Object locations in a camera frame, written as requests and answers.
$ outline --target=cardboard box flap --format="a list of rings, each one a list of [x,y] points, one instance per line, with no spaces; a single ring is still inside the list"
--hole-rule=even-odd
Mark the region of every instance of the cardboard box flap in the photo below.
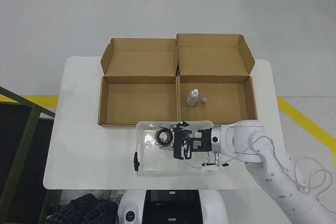
[[[106,76],[175,76],[175,39],[114,38],[102,59]]]
[[[248,76],[255,60],[239,34],[177,34],[181,75]]]

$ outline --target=cardboard box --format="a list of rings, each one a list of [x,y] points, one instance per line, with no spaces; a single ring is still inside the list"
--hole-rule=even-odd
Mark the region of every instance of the cardboard box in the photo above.
[[[250,72],[255,60],[242,35],[177,34],[180,120],[231,124],[257,119]],[[189,92],[199,99],[188,106]],[[201,98],[207,98],[205,105]]]
[[[101,65],[100,126],[179,120],[175,39],[111,39]]]

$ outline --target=table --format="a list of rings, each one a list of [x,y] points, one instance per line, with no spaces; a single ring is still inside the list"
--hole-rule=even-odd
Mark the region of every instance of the table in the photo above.
[[[43,184],[47,189],[259,189],[243,163],[204,177],[142,177],[133,168],[134,128],[97,125],[101,57],[66,61]],[[251,72],[258,119],[284,143],[270,63],[256,60]]]

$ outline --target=yellow stripe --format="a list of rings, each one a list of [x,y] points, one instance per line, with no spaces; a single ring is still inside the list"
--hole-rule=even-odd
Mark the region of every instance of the yellow stripe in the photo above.
[[[23,96],[24,98],[46,107],[56,107],[58,96]],[[5,96],[0,96],[0,101],[15,102]],[[311,121],[308,117],[296,110],[288,102],[281,97],[277,97],[279,110],[290,117],[294,122],[300,125],[303,129],[307,130],[312,136],[317,138],[321,143],[325,144],[332,153],[333,160],[336,166],[336,139],[329,133],[320,128],[317,124]]]
[[[311,121],[308,117],[303,115],[300,111],[296,110],[288,102],[281,97],[277,97],[279,110],[284,112],[289,118],[291,118],[298,125],[307,130],[312,136],[317,138],[321,143],[326,145],[332,153],[332,157],[336,167],[336,139],[329,133],[320,128],[317,124]]]
[[[58,96],[22,96],[25,99],[28,99],[40,106],[45,107],[56,107]],[[15,100],[11,100],[10,98],[7,98],[6,96],[0,96],[1,102],[16,102]]]

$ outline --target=checkered cloth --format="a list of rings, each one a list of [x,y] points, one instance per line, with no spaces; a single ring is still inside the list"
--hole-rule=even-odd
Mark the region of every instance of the checkered cloth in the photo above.
[[[96,199],[86,194],[63,207],[47,219],[48,224],[115,224],[117,205],[110,199]]]

